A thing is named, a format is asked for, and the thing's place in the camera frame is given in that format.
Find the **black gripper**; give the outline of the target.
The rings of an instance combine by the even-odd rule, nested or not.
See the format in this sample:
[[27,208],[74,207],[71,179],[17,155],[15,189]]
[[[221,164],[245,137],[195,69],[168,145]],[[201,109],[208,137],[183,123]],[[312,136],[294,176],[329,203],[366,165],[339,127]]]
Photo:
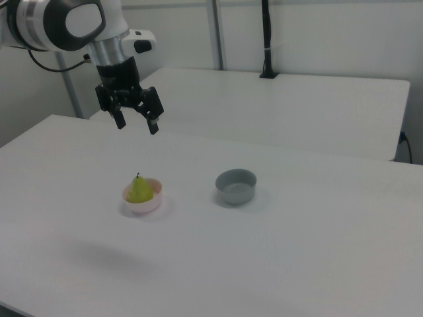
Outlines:
[[145,118],[150,134],[155,135],[164,108],[155,87],[141,89],[135,58],[96,68],[101,79],[101,84],[95,88],[100,109],[114,118],[118,129],[123,129],[126,121],[120,102],[135,106],[135,111]]

